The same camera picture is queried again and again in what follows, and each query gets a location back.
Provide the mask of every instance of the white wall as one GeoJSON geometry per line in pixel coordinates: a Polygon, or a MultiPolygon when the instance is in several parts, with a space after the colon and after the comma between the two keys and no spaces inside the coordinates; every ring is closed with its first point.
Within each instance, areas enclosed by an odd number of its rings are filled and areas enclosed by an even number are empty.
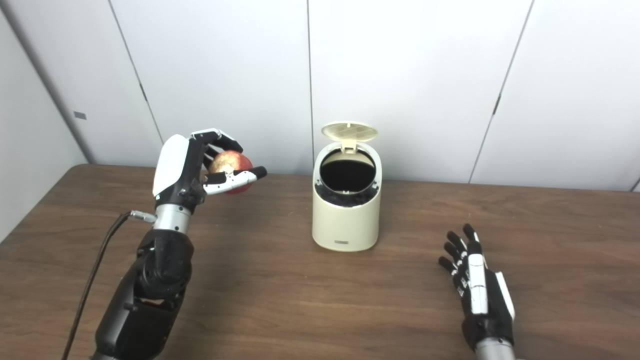
{"type": "Polygon", "coordinates": [[[86,162],[0,12],[0,241],[60,177],[86,162]]]}
{"type": "Polygon", "coordinates": [[[312,168],[304,0],[112,0],[163,138],[217,127],[272,173],[312,168]]]}
{"type": "Polygon", "coordinates": [[[162,141],[107,0],[0,0],[97,163],[155,166],[162,141]],[[74,111],[86,114],[76,119],[74,111]]]}
{"type": "Polygon", "coordinates": [[[316,154],[365,122],[386,178],[466,183],[530,4],[310,0],[316,154]]]}
{"type": "Polygon", "coordinates": [[[341,120],[380,130],[387,178],[629,190],[640,176],[632,0],[537,0],[493,117],[531,0],[112,3],[159,130],[109,1],[0,0],[65,116],[87,114],[70,126],[99,163],[153,166],[161,137],[218,127],[256,165],[308,174],[341,120]]]}
{"type": "Polygon", "coordinates": [[[640,3],[536,0],[472,182],[629,191],[640,3]]]}

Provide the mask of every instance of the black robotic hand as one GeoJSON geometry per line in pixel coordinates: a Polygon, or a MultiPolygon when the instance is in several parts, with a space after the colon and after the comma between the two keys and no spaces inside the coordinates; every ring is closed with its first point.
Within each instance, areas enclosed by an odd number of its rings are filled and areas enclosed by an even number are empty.
{"type": "Polygon", "coordinates": [[[218,155],[215,147],[242,152],[243,148],[222,130],[195,131],[189,138],[173,135],[163,145],[154,177],[156,208],[164,204],[180,205],[193,214],[207,195],[227,192],[267,175],[264,167],[233,173],[208,174],[202,181],[202,167],[209,168],[218,155]]]}
{"type": "Polygon", "coordinates": [[[449,231],[444,249],[452,260],[438,259],[453,278],[460,294],[465,319],[462,333],[478,359],[515,359],[513,319],[515,310],[501,272],[489,270],[473,227],[465,224],[468,243],[449,231]]]}

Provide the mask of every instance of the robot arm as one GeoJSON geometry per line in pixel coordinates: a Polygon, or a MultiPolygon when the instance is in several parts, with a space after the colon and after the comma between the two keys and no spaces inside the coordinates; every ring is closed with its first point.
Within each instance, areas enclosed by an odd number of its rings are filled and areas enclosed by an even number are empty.
{"type": "Polygon", "coordinates": [[[501,272],[489,270],[482,246],[471,225],[463,228],[468,244],[449,231],[444,249],[453,261],[438,262],[453,278],[460,294],[465,319],[462,333],[478,360],[515,360],[513,319],[515,310],[501,272]]]}
{"type": "Polygon", "coordinates": [[[164,348],[191,278],[193,246],[186,235],[189,219],[207,195],[229,191],[264,176],[264,167],[208,174],[223,150],[242,152],[232,137],[217,129],[172,136],[163,145],[154,177],[156,214],[132,211],[153,224],[136,251],[136,260],[120,281],[96,331],[92,360],[151,360],[164,348]]]}

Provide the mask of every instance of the cable connector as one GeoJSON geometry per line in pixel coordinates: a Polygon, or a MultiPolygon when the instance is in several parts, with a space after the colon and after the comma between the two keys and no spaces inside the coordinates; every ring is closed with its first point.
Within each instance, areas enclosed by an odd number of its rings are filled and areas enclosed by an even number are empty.
{"type": "Polygon", "coordinates": [[[153,224],[158,219],[158,217],[153,214],[145,213],[144,211],[138,210],[131,210],[131,214],[129,216],[138,220],[142,220],[144,222],[148,222],[150,224],[153,224]]]}

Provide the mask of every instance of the open lid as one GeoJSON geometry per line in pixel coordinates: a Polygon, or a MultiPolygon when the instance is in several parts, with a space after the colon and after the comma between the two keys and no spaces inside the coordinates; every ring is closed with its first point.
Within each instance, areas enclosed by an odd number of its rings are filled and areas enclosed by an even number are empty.
{"type": "Polygon", "coordinates": [[[322,134],[342,143],[342,152],[356,152],[357,142],[368,142],[378,135],[378,130],[361,122],[331,122],[322,128],[322,134]]]}

